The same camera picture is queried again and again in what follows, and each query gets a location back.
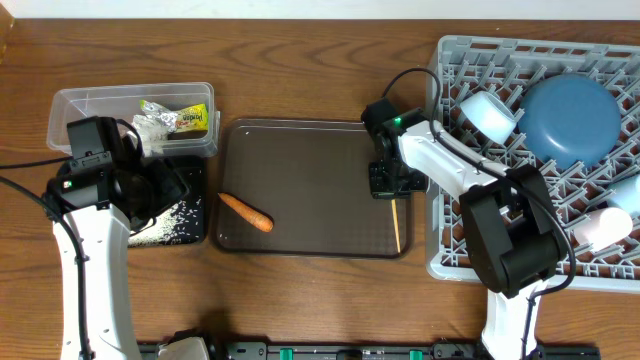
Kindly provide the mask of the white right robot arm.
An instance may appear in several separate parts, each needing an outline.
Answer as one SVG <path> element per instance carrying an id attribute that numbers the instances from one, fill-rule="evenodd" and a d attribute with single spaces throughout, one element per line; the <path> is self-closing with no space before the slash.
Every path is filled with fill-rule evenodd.
<path id="1" fill-rule="evenodd" d="M 369 165 L 373 198 L 406 198 L 434 181 L 458 202 L 468 257 L 488 290 L 486 356 L 531 358 L 540 298 L 576 275 L 575 251 L 542 174 L 483 157 L 452 137 L 435 112 L 401 113 L 386 96 L 368 104 L 361 121 L 378 154 Z"/>

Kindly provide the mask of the pink paper cup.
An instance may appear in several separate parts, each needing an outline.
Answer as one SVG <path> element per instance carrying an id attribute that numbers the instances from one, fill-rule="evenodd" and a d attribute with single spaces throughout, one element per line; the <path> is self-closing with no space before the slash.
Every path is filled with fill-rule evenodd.
<path id="1" fill-rule="evenodd" d="M 599 252 L 624 239 L 633 228 L 631 216 L 620 208 L 605 208 L 586 214 L 586 219 L 573 232 L 580 245 L 590 245 Z"/>

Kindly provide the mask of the wooden chopstick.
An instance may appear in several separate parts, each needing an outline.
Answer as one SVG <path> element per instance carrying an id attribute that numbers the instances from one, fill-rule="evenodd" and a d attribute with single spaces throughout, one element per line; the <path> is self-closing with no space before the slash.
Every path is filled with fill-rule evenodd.
<path id="1" fill-rule="evenodd" d="M 399 221 L 398 221 L 398 211 L 397 211 L 397 203 L 396 199 L 391 200 L 391 208 L 392 208 L 392 220 L 394 226 L 394 236 L 395 236 L 395 244 L 397 253 L 401 253 L 401 242 L 400 242 L 400 231 L 399 231 Z"/>

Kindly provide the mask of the dark blue plate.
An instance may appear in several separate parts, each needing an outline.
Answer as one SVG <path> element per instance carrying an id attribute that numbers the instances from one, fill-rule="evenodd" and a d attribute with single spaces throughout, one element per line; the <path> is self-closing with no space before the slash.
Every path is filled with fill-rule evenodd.
<path id="1" fill-rule="evenodd" d="M 566 169 L 593 166 L 616 144 L 621 114 L 614 96 L 582 75 L 562 74 L 532 87 L 520 102 L 518 130 L 524 144 L 542 161 Z"/>

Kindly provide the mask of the orange carrot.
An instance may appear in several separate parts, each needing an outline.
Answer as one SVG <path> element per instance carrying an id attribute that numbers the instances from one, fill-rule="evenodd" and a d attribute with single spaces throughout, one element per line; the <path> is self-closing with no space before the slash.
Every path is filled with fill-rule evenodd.
<path id="1" fill-rule="evenodd" d="M 257 228 L 262 232 L 271 232 L 274 227 L 274 222 L 265 214 L 245 204 L 238 198 L 228 194 L 219 193 L 219 198 L 234 210 L 240 217 L 242 217 L 249 224 Z"/>

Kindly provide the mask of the white tissue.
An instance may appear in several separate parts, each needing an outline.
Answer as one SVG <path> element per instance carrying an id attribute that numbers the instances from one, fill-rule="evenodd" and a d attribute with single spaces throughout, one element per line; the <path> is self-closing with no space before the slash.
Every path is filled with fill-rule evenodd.
<path id="1" fill-rule="evenodd" d="M 142 140 L 143 152 L 146 157 L 164 154 L 163 146 L 168 140 L 170 128 L 155 118 L 135 115 L 132 125 Z"/>

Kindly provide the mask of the light blue rice bowl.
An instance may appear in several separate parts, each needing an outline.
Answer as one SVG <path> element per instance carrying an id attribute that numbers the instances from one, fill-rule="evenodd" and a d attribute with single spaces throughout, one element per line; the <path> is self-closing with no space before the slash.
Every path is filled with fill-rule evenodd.
<path id="1" fill-rule="evenodd" d="M 462 101 L 460 109 L 474 127 L 497 144 L 504 144 L 517 125 L 511 110 L 488 91 L 480 91 Z"/>

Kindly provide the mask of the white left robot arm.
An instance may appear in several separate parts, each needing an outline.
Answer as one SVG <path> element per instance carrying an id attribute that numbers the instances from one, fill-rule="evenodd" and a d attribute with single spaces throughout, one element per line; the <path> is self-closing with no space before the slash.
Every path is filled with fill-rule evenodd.
<path id="1" fill-rule="evenodd" d="M 122 119 L 68 124 L 71 156 L 36 195 L 8 178 L 53 223 L 63 284 L 64 359 L 139 359 L 129 296 L 127 249 L 141 231 L 190 193 L 172 160 L 143 157 Z"/>

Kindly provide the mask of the light blue small cup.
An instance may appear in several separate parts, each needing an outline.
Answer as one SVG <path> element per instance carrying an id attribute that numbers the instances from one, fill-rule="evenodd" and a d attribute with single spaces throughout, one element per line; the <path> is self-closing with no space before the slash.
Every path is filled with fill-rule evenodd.
<path id="1" fill-rule="evenodd" d="M 634 175 L 611 184 L 608 187 L 611 195 L 607 205 L 622 209 L 631 217 L 638 217 L 640 213 L 639 181 L 639 175 Z"/>

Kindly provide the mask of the yellow snack wrapper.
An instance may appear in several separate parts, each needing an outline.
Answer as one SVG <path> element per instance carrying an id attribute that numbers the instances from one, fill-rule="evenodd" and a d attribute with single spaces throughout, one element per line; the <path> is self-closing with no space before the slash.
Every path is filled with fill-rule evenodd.
<path id="1" fill-rule="evenodd" d="M 169 133 L 208 129 L 209 113 L 205 104 L 169 110 L 158 103 L 141 100 L 140 108 L 147 118 L 165 126 Z"/>

